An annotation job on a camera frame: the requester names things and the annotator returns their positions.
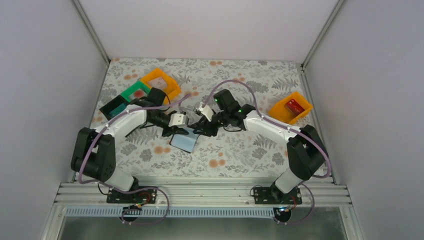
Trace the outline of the black leather card holder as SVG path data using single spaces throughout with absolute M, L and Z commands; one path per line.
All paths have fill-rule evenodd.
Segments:
M 183 129 L 188 132 L 188 135 L 174 134 L 170 145 L 187 153 L 192 153 L 200 135 L 195 134 L 192 128 L 184 127 Z

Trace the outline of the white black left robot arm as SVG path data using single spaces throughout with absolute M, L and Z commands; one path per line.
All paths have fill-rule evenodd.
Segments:
M 136 177 L 116 167 L 116 141 L 146 123 L 160 127 L 164 137 L 188 135 L 186 113 L 176 110 L 165 113 L 163 109 L 180 105 L 189 95 L 167 105 L 163 104 L 165 98 L 164 91 L 152 88 L 146 96 L 127 103 L 104 125 L 82 128 L 77 134 L 70 165 L 78 173 L 77 181 L 82 185 L 98 182 L 118 191 L 124 201 L 134 202 L 139 197 L 139 183 Z

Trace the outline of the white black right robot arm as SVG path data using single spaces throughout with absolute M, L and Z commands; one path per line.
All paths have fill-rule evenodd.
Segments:
M 255 105 L 240 105 L 227 89 L 213 95 L 213 99 L 218 111 L 205 102 L 196 104 L 194 111 L 201 118 L 192 124 L 195 134 L 214 137 L 220 128 L 232 126 L 286 145 L 288 168 L 271 184 L 270 195 L 274 202 L 284 203 L 292 189 L 314 177 L 328 160 L 327 150 L 313 126 L 297 127 L 272 119 Z

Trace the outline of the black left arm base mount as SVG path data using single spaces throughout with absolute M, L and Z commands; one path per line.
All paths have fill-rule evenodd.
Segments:
M 121 193 L 116 190 L 110 190 L 106 202 L 108 204 L 155 204 L 158 191 L 156 189 L 147 189 L 132 194 Z

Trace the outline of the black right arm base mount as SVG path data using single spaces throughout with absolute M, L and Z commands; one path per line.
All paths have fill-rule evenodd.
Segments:
M 276 187 L 253 186 L 249 195 L 256 205 L 297 205 L 303 202 L 300 189 L 293 188 L 289 193 L 283 193 Z

